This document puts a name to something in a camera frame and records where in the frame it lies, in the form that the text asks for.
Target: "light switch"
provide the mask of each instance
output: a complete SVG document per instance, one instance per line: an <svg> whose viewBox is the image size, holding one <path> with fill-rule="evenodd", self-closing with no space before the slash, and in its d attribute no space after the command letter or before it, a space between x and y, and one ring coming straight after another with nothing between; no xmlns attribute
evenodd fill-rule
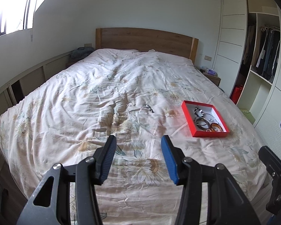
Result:
<svg viewBox="0 0 281 225"><path fill-rule="evenodd" d="M209 57L209 56L205 56L204 59L207 61L211 61L211 57Z"/></svg>

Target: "bed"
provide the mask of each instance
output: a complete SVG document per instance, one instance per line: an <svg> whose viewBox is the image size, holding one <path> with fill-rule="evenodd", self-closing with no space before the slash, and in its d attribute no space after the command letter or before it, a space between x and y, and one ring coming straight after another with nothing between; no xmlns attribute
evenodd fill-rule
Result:
<svg viewBox="0 0 281 225"><path fill-rule="evenodd" d="M97 29L95 52L0 118L0 149L23 194L29 197L54 163L76 164L113 134L117 149L110 173L96 187L104 224L174 224L182 187L169 179L162 156L161 137L167 134L200 164L223 163L252 200L266 177L258 158L262 142L236 105L195 69L197 45L198 39L165 31ZM229 136L193 138L183 100L213 104ZM76 224L74 187L70 206ZM205 184L202 189L205 224Z"/></svg>

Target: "screw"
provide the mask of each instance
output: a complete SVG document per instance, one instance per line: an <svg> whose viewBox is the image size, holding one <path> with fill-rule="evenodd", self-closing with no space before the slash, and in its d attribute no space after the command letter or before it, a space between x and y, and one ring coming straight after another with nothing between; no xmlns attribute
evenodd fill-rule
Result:
<svg viewBox="0 0 281 225"><path fill-rule="evenodd" d="M90 162L94 162L95 159L93 157L88 157L85 159L85 162L90 163Z"/></svg>
<svg viewBox="0 0 281 225"><path fill-rule="evenodd" d="M183 161L185 162L192 162L192 158L191 157L184 157Z"/></svg>
<svg viewBox="0 0 281 225"><path fill-rule="evenodd" d="M61 164L60 164L60 163L55 163L55 164L53 165L53 169L54 169L54 170L59 169L59 168L61 168Z"/></svg>
<svg viewBox="0 0 281 225"><path fill-rule="evenodd" d="M276 201L279 202L280 200L281 200L281 195L278 195Z"/></svg>
<svg viewBox="0 0 281 225"><path fill-rule="evenodd" d="M218 165L216 165L216 168L219 170L224 170L225 166L222 163L219 163Z"/></svg>

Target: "bracelet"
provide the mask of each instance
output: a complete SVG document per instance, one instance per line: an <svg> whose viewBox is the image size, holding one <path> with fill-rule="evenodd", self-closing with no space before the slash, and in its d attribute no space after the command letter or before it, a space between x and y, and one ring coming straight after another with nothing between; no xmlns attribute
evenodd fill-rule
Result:
<svg viewBox="0 0 281 225"><path fill-rule="evenodd" d="M207 118L205 115L210 115L210 116L212 116L213 119ZM209 122L211 122L211 123L216 122L217 124L219 124L219 122L215 119L215 117L214 117L212 114L210 114L210 113L204 113L203 118L205 118L207 121L209 121Z"/></svg>
<svg viewBox="0 0 281 225"><path fill-rule="evenodd" d="M212 123L210 129L212 132L224 132L223 128L217 123Z"/></svg>
<svg viewBox="0 0 281 225"><path fill-rule="evenodd" d="M200 118L200 117L195 118L195 123L198 126L198 128L201 130L206 131L207 129L210 129L210 123L204 118Z"/></svg>
<svg viewBox="0 0 281 225"><path fill-rule="evenodd" d="M130 101L130 102L126 103L126 106L128 106L128 107L130 107L130 106L135 107L135 103L133 101Z"/></svg>
<svg viewBox="0 0 281 225"><path fill-rule="evenodd" d="M194 114L195 114L198 118L201 118L201 117L204 116L204 112L203 112L200 108L198 108L198 107L195 108Z"/></svg>

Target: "red bag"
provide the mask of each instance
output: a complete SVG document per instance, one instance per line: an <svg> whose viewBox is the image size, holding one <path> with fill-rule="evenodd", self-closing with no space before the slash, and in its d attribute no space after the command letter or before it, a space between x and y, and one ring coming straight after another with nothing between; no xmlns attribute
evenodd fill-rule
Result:
<svg viewBox="0 0 281 225"><path fill-rule="evenodd" d="M237 101L241 95L241 92L242 92L242 89L244 87L242 85L239 85L239 86L235 86L234 89L233 89L233 92L230 96L230 99L234 102L234 104L236 105L237 104Z"/></svg>

